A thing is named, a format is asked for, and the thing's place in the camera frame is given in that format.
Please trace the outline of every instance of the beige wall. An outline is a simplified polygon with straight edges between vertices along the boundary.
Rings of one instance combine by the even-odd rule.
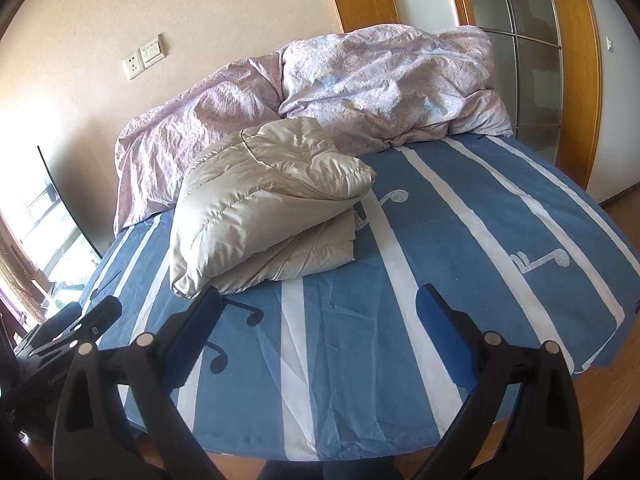
[[[587,193],[604,202],[640,182],[640,40],[615,0],[591,1],[602,53],[602,114]]]
[[[338,30],[331,0],[26,0],[0,40],[0,166],[18,178],[39,144],[104,248],[127,121],[228,62]],[[121,60],[159,33],[168,57],[127,81]]]

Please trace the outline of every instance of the beige comforter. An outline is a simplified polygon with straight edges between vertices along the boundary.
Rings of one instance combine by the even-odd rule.
[[[201,152],[182,183],[170,281],[191,298],[210,283],[239,292],[353,260],[352,206],[375,172],[339,153],[313,118],[230,134]]]

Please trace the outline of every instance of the wooden floor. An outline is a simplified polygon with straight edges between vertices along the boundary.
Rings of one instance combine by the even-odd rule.
[[[640,189],[607,207],[609,215],[640,250]],[[616,445],[640,406],[640,323],[636,321],[613,366],[591,367],[575,381],[584,431],[585,478],[600,465]],[[490,459],[504,433],[504,421],[494,424],[477,463]],[[139,441],[145,457],[161,465],[148,438]],[[50,468],[50,449],[31,444],[30,449]],[[429,455],[425,449],[396,458],[396,465],[409,478]],[[228,480],[254,480],[264,461],[210,454]]]

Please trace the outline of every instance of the electrical outlet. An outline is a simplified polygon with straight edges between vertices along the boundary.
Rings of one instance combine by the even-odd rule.
[[[127,79],[130,81],[141,72],[144,72],[145,65],[142,63],[140,50],[136,49],[134,53],[129,54],[126,59],[123,59],[122,67],[124,68]]]

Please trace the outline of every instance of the white stripe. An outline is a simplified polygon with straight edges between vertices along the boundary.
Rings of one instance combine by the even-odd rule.
[[[489,232],[484,222],[466,206],[462,199],[451,189],[449,184],[442,180],[427,164],[418,156],[414,150],[408,148],[396,148],[402,152],[409,163],[433,186],[436,192],[447,202],[453,212],[458,215],[462,223],[469,229],[471,235],[476,239],[482,250],[494,264],[504,283],[509,287],[520,305],[524,315],[529,320],[538,340],[542,343],[553,340],[558,343],[562,349],[562,355],[569,368],[569,372],[573,373],[575,365],[574,359],[564,346],[558,330],[551,321],[548,312],[540,303],[540,300],[531,290],[529,283],[524,279],[511,258],[498,243],[498,240]]]
[[[145,302],[142,304],[142,308],[140,309],[138,318],[136,319],[136,324],[133,327],[133,332],[131,333],[129,344],[133,343],[133,340],[145,331],[146,322],[149,319],[149,314],[151,314],[151,308],[154,306],[154,301],[158,296],[158,292],[160,292],[160,286],[164,281],[164,277],[169,271],[170,254],[171,250],[168,250],[164,255],[164,258],[162,259],[162,263],[160,263],[160,267],[158,269],[158,272],[156,272],[154,280],[151,282],[151,287],[149,287],[149,291],[146,294]],[[122,405],[124,406],[127,401],[129,387],[126,384],[118,384],[118,391],[120,392],[120,400],[122,400]]]
[[[386,273],[398,300],[398,307],[404,320],[409,341],[414,350],[415,360],[420,370],[424,391],[427,393],[433,418],[440,436],[443,436],[462,407],[457,386],[451,380],[447,369],[420,323],[415,309],[415,295],[418,284],[411,272],[396,234],[382,211],[373,191],[362,199],[362,207],[376,239]]]
[[[96,291],[98,289],[98,287],[100,287],[100,284],[102,283],[102,280],[107,275],[107,271],[109,270],[109,267],[111,267],[111,264],[115,260],[116,256],[118,256],[118,253],[120,252],[120,249],[123,247],[124,242],[127,241],[127,238],[129,238],[129,235],[133,231],[133,227],[134,226],[129,227],[127,229],[127,231],[124,233],[124,236],[120,239],[120,242],[118,243],[118,246],[113,250],[113,253],[111,253],[111,256],[109,257],[109,261],[102,268],[102,272],[100,273],[100,276],[98,276],[98,279],[95,280],[94,286],[92,287],[91,292],[87,296],[86,300],[84,301],[84,305],[82,306],[82,315],[83,316],[86,313],[86,310],[89,307],[89,304],[91,303],[91,295],[94,293],[94,291]]]
[[[605,306],[609,309],[611,315],[616,320],[616,330],[614,331],[614,333],[616,333],[616,331],[620,328],[622,322],[625,320],[624,309],[620,306],[618,300],[616,300],[615,296],[609,288],[609,285],[607,285],[607,283],[602,279],[600,273],[589,261],[587,256],[582,252],[581,248],[578,247],[578,245],[569,237],[565,230],[560,227],[558,222],[551,218],[543,205],[531,195],[521,190],[511,180],[506,178],[503,174],[501,174],[498,170],[491,166],[487,161],[477,156],[471,150],[467,149],[464,144],[461,144],[457,140],[447,138],[442,140],[444,140],[454,150],[457,150],[458,152],[462,153],[462,155],[465,155],[467,158],[470,158],[471,160],[477,162],[483,168],[485,168],[504,187],[504,189],[519,197],[529,208],[529,210],[542,221],[545,227],[549,229],[551,234],[555,236],[558,242],[562,244],[562,246],[569,253],[569,256],[571,256],[575,260],[575,262],[590,280],[593,288],[595,288]],[[600,348],[582,365],[583,370],[586,370],[591,365],[593,360],[602,351],[602,348]]]
[[[120,297],[120,294],[122,293],[122,289],[127,284],[127,280],[129,279],[129,276],[133,272],[133,268],[136,266],[136,263],[138,262],[138,259],[140,258],[140,254],[142,254],[142,251],[145,249],[146,244],[149,242],[149,238],[151,238],[151,235],[156,230],[156,227],[158,227],[159,223],[160,223],[160,215],[156,215],[156,217],[154,218],[153,224],[151,225],[151,227],[146,232],[145,237],[142,238],[142,241],[140,242],[140,245],[136,249],[136,252],[133,253],[133,257],[129,261],[129,265],[127,265],[127,268],[124,270],[124,273],[122,274],[122,276],[120,278],[120,281],[118,282],[118,286],[116,287],[116,290],[114,291],[112,296],[114,296],[116,298]],[[102,340],[102,336],[103,335],[101,335],[98,338],[98,341],[95,342],[95,344],[96,344],[96,346],[98,346],[98,348],[100,347],[100,341]]]
[[[280,383],[284,453],[288,460],[318,460],[306,361],[302,278],[282,282]]]
[[[607,234],[611,241],[615,243],[616,247],[620,250],[622,254],[624,254],[627,261],[631,264],[634,270],[640,276],[640,262],[636,259],[634,254],[629,249],[628,245],[625,244],[622,239],[616,234],[616,232],[604,221],[604,218],[600,216],[593,207],[591,207],[587,202],[584,201],[573,189],[571,189],[567,184],[565,184],[562,180],[556,177],[553,173],[551,173],[547,168],[541,166],[537,162],[531,160],[527,155],[517,150],[513,146],[508,145],[502,139],[498,139],[496,137],[489,137],[493,142],[498,144],[498,146],[502,146],[508,152],[513,153],[515,156],[519,156],[522,160],[528,162],[532,168],[536,169],[540,174],[544,177],[548,178],[553,184],[558,186],[562,191],[567,193],[567,195],[575,202],[578,206],[580,206],[587,215],[591,217],[591,219],[599,225],[599,227]]]
[[[202,368],[202,353],[200,352],[196,359],[184,386],[178,390],[178,402],[176,404],[178,412],[182,415],[182,420],[184,420],[192,433],[196,420],[196,399],[198,397],[198,384],[200,383],[200,369]]]

